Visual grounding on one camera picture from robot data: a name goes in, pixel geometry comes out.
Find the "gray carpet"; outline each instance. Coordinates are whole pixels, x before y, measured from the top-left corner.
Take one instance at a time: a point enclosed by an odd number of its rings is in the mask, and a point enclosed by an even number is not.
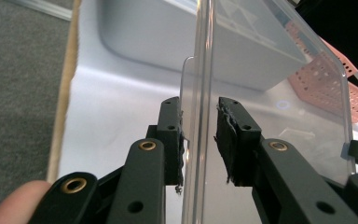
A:
[[[69,24],[0,0],[0,202],[46,177]]]

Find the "skin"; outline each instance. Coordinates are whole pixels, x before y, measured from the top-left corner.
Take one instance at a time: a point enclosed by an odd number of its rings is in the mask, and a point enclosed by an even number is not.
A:
[[[0,224],[28,223],[50,187],[48,182],[36,180],[16,189],[0,204]]]

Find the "floor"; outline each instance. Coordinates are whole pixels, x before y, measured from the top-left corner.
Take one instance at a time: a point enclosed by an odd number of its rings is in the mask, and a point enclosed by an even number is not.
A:
[[[46,177],[69,24],[0,0],[0,202]]]

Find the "brass screw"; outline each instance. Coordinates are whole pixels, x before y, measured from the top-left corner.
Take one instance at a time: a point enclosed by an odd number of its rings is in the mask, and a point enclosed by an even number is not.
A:
[[[81,191],[86,185],[87,180],[85,178],[76,177],[65,181],[61,186],[61,190],[64,193],[72,194]]]
[[[288,148],[287,145],[282,142],[270,142],[269,146],[278,151],[285,151]]]
[[[139,144],[138,148],[145,151],[150,151],[156,148],[156,143],[152,141],[146,141]]]

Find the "clear plastic lid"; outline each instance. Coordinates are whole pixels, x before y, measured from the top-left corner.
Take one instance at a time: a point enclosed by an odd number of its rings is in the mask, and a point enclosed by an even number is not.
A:
[[[345,183],[353,172],[348,84],[319,37],[285,0],[200,1],[197,16],[181,89],[189,142],[183,222],[259,221],[249,188],[226,183],[213,140],[220,96],[240,102],[264,137],[290,142],[320,175]]]

